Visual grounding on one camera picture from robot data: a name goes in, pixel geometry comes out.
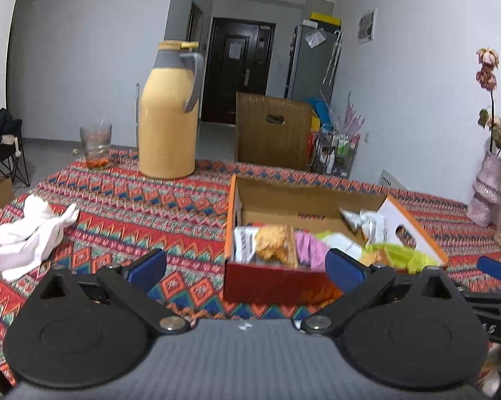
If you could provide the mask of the green snack packet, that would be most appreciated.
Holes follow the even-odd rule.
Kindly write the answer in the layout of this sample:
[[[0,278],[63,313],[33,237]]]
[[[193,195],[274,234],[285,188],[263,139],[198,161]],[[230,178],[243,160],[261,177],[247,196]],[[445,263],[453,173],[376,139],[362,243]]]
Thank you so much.
[[[382,263],[398,272],[408,272],[410,275],[420,273],[427,266],[439,266],[430,256],[411,247],[381,243],[371,244],[362,250],[360,263],[366,266]]]

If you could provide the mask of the pink snack packet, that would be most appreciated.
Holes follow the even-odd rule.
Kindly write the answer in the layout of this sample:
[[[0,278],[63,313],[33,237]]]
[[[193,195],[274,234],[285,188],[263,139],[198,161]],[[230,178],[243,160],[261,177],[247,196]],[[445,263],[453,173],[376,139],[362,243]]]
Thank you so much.
[[[312,271],[323,272],[328,245],[307,231],[296,231],[295,241],[298,262]]]

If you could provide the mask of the colourful patterned tablecloth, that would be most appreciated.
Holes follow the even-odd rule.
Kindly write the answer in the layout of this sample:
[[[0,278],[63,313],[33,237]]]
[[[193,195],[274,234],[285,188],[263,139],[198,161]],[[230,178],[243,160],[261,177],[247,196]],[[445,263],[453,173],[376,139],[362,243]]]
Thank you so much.
[[[223,299],[234,175],[393,196],[448,257],[409,275],[339,335],[308,334],[317,305]],[[35,194],[57,213],[76,203],[64,241],[29,274],[0,278],[0,394],[6,399],[480,399],[491,343],[501,345],[501,281],[477,268],[501,262],[490,228],[457,201],[320,174],[199,161],[188,177],[143,176],[133,152],[100,171],[82,161]],[[152,333],[110,302],[98,269],[154,249],[166,271],[148,296],[189,321]],[[501,399],[501,384],[495,390]]]

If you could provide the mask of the red orange cardboard box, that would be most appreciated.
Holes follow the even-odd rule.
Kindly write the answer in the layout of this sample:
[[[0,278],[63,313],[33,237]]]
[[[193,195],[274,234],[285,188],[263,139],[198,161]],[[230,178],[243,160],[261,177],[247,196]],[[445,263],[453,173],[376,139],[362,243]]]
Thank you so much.
[[[399,243],[396,230],[403,227],[415,239],[417,250],[430,256],[438,265],[447,265],[448,257],[441,247],[393,196],[234,175],[227,219],[223,299],[257,305],[301,306],[317,305],[339,297],[340,290],[323,272],[238,262],[233,231],[237,226],[248,225],[291,226],[311,233],[339,232],[362,245],[362,233],[349,230],[341,209],[381,213],[390,225],[393,243]]]

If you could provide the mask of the pink flower vase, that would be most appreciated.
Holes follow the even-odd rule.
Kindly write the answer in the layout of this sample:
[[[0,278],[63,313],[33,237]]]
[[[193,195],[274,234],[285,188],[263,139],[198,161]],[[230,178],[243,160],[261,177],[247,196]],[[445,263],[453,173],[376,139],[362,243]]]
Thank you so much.
[[[485,153],[473,181],[473,191],[465,214],[476,225],[486,228],[492,222],[494,210],[501,206],[501,157]]]

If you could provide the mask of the cracker packet in box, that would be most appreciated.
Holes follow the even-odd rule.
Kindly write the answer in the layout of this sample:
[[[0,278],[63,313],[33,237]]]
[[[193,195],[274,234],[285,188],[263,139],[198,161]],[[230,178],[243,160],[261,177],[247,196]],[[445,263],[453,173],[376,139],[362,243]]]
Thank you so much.
[[[291,226],[236,227],[233,238],[235,263],[298,268],[295,232]]]

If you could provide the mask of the white crumpled cloth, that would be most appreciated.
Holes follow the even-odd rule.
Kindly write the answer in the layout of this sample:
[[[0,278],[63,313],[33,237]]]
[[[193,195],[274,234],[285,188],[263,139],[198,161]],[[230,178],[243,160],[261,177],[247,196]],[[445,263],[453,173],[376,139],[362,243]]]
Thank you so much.
[[[13,282],[40,266],[61,243],[64,230],[72,226],[78,216],[76,203],[57,215],[47,201],[29,195],[24,202],[23,218],[0,225],[2,278]]]

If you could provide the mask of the dried pink flowers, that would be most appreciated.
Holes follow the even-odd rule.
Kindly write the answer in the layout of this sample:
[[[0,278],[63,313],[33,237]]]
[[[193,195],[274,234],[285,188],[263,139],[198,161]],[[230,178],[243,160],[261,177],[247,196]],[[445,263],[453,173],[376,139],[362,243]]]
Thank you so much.
[[[479,69],[475,80],[481,89],[489,94],[490,105],[479,111],[477,123],[489,131],[488,151],[501,159],[501,118],[496,113],[494,92],[498,87],[496,72],[499,70],[500,57],[492,48],[480,48],[476,52]]]

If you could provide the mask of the glass cup with drink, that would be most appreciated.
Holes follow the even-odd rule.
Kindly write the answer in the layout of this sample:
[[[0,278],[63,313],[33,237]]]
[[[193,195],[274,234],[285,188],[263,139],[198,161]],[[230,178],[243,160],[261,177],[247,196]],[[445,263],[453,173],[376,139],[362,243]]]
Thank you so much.
[[[100,169],[109,165],[112,125],[101,120],[79,129],[86,166]]]

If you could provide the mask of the yellow thermos jug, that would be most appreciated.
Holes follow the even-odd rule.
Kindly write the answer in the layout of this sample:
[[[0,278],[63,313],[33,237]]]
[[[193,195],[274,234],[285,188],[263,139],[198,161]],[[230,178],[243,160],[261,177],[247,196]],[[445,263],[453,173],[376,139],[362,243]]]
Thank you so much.
[[[144,85],[138,111],[138,169],[172,180],[195,170],[204,59],[198,42],[163,41]]]

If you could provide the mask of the brown wooden chair back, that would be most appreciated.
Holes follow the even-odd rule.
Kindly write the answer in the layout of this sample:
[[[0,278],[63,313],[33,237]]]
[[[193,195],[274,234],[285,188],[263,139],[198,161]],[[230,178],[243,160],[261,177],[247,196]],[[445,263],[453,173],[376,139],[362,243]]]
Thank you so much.
[[[302,171],[309,156],[313,108],[306,102],[239,92],[235,159]]]

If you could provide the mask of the black folding chair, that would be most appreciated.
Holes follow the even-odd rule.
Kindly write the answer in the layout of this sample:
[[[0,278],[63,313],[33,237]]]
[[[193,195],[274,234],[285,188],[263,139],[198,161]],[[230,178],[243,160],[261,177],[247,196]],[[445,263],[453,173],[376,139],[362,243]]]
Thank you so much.
[[[22,135],[23,120],[0,108],[0,177],[30,187]]]

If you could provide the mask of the grey refrigerator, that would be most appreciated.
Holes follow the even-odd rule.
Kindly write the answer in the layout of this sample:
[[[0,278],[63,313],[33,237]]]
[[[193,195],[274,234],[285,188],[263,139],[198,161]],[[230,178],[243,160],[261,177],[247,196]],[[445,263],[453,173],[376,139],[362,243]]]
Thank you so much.
[[[330,102],[342,50],[342,27],[303,20],[294,30],[284,98]]]

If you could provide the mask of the dark entrance door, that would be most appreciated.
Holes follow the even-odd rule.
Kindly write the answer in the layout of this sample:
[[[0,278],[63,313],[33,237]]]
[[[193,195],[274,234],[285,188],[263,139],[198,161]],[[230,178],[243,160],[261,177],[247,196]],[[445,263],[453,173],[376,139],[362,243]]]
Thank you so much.
[[[239,92],[266,93],[275,27],[256,21],[213,19],[202,96],[203,122],[233,125]]]

